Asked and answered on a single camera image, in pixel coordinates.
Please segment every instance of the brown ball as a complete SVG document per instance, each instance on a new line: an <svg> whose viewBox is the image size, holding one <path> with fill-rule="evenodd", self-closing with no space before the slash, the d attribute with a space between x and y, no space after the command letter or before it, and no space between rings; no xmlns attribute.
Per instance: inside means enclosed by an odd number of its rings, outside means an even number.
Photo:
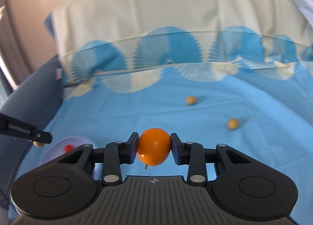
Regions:
<svg viewBox="0 0 313 225"><path fill-rule="evenodd" d="M236 118L232 118L228 121L227 126L230 130L235 130L239 127L239 122Z"/></svg>
<svg viewBox="0 0 313 225"><path fill-rule="evenodd" d="M37 141L34 141L32 144L34 146L36 146L36 147L43 147L45 145L45 143L40 143L40 142L37 142Z"/></svg>
<svg viewBox="0 0 313 225"><path fill-rule="evenodd" d="M186 99L187 105L194 105L197 103L197 98L194 96L188 96Z"/></svg>

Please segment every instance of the white tag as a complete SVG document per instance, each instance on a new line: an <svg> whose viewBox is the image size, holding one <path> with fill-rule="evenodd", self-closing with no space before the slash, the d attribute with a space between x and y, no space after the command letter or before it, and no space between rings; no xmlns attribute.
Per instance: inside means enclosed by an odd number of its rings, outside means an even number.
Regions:
<svg viewBox="0 0 313 225"><path fill-rule="evenodd" d="M62 68L55 69L55 77L57 80L62 78Z"/></svg>

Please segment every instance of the red object in bowl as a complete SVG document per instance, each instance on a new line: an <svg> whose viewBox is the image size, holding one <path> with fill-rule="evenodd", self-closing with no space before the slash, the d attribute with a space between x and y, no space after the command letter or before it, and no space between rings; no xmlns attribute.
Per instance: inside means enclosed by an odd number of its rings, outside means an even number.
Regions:
<svg viewBox="0 0 313 225"><path fill-rule="evenodd" d="M74 146L73 146L73 145L66 145L66 146L64 147L64 152L65 152L65 153L68 153L68 152L72 151L73 149L74 149Z"/></svg>

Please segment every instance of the black robotic gripper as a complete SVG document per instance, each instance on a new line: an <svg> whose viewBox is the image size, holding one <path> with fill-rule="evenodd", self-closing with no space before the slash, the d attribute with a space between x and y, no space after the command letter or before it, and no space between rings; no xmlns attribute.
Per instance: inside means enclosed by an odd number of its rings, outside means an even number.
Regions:
<svg viewBox="0 0 313 225"><path fill-rule="evenodd" d="M296 224L289 217L298 198L286 175L231 148L182 143L171 135L177 165L189 165L183 176L127 176L121 164L132 164L139 136L105 148L82 145L26 174L14 183L11 198L21 214L13 224ZM92 178L103 163L102 180ZM208 181L206 163L217 178Z"/></svg>

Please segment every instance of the crosshair logo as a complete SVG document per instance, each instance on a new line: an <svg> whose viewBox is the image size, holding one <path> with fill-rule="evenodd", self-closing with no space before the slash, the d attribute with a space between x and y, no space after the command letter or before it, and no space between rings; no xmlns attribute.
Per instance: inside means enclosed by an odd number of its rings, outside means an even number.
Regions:
<svg viewBox="0 0 313 225"><path fill-rule="evenodd" d="M159 180L158 180L158 179L156 179L156 178L153 178L153 179L151 179L151 180L150 180L150 182L151 182L151 183L153 183L153 184L156 184L156 183L158 183L158 182L159 182Z"/></svg>

